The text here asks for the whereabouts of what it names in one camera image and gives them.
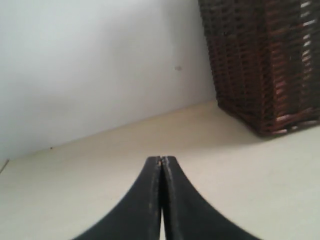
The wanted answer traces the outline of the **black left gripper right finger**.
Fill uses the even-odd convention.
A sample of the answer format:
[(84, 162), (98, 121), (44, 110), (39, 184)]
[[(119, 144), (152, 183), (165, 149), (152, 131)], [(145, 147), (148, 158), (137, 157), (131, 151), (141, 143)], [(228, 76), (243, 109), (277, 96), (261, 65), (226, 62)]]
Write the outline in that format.
[(167, 240), (255, 239), (202, 197), (174, 156), (165, 156), (161, 162), (161, 204)]

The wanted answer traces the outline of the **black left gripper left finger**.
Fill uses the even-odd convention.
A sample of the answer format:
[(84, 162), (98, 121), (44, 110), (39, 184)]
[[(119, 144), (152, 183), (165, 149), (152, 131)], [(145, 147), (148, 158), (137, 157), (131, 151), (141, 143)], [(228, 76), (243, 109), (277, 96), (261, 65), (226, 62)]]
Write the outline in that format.
[(161, 230), (162, 163), (148, 157), (137, 179), (120, 202), (77, 240), (158, 240)]

